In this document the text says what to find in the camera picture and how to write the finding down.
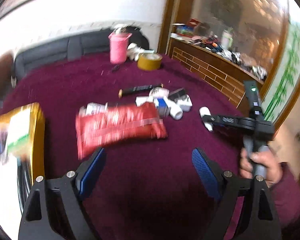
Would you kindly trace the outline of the person's right hand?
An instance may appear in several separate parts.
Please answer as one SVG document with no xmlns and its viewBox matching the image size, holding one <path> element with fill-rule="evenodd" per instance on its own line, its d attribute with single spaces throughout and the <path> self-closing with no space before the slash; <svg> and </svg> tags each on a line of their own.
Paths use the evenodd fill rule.
<svg viewBox="0 0 300 240">
<path fill-rule="evenodd" d="M 239 165 L 239 174 L 242 178 L 252 179 L 254 177 L 252 161 L 256 164 L 263 165 L 266 168 L 264 179 L 269 188 L 281 180 L 283 175 L 282 167 L 271 150 L 252 153 L 249 158 L 245 148 L 241 149 Z"/>
</svg>

